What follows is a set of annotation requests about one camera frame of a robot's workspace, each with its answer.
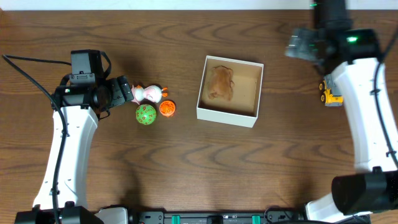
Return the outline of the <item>green numbered dice ball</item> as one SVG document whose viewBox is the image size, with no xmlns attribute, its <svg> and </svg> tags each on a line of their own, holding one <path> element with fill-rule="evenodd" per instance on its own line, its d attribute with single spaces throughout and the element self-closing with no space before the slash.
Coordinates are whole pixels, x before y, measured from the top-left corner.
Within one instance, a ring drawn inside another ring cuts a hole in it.
<svg viewBox="0 0 398 224">
<path fill-rule="evenodd" d="M 152 124 L 157 118 L 156 109 L 149 104 L 139 105 L 136 109 L 136 120 L 143 125 Z"/>
</svg>

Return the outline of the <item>white pink toy chicken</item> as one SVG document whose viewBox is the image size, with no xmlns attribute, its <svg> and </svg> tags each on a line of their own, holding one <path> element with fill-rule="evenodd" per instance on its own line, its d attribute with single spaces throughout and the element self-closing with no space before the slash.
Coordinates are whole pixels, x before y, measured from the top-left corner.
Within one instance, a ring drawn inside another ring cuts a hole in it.
<svg viewBox="0 0 398 224">
<path fill-rule="evenodd" d="M 151 85 L 146 88 L 143 88 L 140 85 L 132 86 L 131 92 L 133 95 L 133 99 L 131 100 L 138 105 L 143 100 L 149 100 L 153 103 L 158 103 L 162 98 L 168 96 L 167 93 L 168 88 L 160 88 L 157 85 Z"/>
</svg>

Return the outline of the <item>yellow grey toy truck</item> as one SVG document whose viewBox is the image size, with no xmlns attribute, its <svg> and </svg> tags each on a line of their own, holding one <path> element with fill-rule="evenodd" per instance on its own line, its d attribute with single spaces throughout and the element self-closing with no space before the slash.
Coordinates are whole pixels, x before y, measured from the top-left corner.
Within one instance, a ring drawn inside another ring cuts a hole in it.
<svg viewBox="0 0 398 224">
<path fill-rule="evenodd" d="M 320 100 L 325 106 L 332 107 L 343 105 L 343 96 L 331 75 L 324 76 L 318 88 L 320 90 Z"/>
</svg>

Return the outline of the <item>orange ribbed ball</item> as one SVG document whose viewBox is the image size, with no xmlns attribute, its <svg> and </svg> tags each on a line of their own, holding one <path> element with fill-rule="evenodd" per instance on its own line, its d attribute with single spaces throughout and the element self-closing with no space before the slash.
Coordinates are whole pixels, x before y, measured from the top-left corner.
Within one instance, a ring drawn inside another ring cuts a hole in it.
<svg viewBox="0 0 398 224">
<path fill-rule="evenodd" d="M 165 117 L 173 116 L 175 110 L 176 110 L 176 105 L 173 101 L 170 100 L 165 100 L 161 102 L 161 104 L 159 105 L 159 111 Z"/>
</svg>

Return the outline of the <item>white cardboard box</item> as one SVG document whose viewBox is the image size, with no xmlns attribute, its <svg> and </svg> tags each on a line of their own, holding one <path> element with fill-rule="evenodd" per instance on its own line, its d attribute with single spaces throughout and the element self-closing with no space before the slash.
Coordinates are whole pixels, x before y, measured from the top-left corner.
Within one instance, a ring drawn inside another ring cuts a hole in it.
<svg viewBox="0 0 398 224">
<path fill-rule="evenodd" d="M 206 56 L 197 118 L 252 128 L 259 116 L 264 64 Z"/>
</svg>

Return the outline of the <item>brown plush bear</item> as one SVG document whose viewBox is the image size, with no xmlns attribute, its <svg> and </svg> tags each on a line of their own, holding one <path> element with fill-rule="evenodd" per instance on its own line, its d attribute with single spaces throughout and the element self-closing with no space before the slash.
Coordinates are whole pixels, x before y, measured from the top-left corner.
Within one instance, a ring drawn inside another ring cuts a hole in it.
<svg viewBox="0 0 398 224">
<path fill-rule="evenodd" d="M 222 98 L 231 101 L 233 97 L 233 70 L 224 66 L 212 68 L 212 74 L 208 81 L 208 98 Z"/>
</svg>

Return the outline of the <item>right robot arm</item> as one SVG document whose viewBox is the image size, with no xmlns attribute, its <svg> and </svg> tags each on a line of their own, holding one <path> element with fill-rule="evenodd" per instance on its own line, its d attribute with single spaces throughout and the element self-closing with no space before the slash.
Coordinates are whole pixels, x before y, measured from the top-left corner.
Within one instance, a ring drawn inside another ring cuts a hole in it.
<svg viewBox="0 0 398 224">
<path fill-rule="evenodd" d="M 326 106 L 345 108 L 355 174 L 335 177 L 331 192 L 306 204 L 312 222 L 341 223 L 397 208 L 397 127 L 386 89 L 385 58 L 372 29 L 354 29 L 346 3 L 315 0 L 313 28 L 295 29 L 286 54 L 311 61 Z"/>
</svg>

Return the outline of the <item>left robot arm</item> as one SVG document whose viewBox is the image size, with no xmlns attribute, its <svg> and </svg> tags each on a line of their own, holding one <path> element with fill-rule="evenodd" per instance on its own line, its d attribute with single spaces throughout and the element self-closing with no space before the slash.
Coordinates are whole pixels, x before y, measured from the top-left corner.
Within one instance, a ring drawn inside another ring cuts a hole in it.
<svg viewBox="0 0 398 224">
<path fill-rule="evenodd" d="M 127 78 L 71 75 L 52 95 L 53 139 L 46 173 L 32 210 L 16 223 L 129 223 L 126 207 L 87 209 L 86 173 L 100 114 L 133 99 Z"/>
</svg>

